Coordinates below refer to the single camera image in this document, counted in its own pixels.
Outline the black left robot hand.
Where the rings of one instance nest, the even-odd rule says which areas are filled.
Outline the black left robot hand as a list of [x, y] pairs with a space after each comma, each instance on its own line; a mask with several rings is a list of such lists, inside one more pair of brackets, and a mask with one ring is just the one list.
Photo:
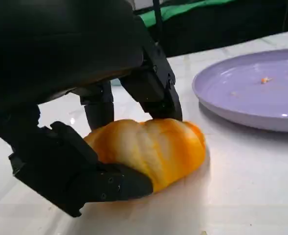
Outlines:
[[129, 2], [0, 0], [0, 138], [14, 177], [72, 217], [153, 192], [144, 174], [101, 163], [72, 127], [39, 126], [39, 104], [67, 93], [91, 130], [109, 124], [115, 78], [151, 117], [182, 120], [173, 70]]

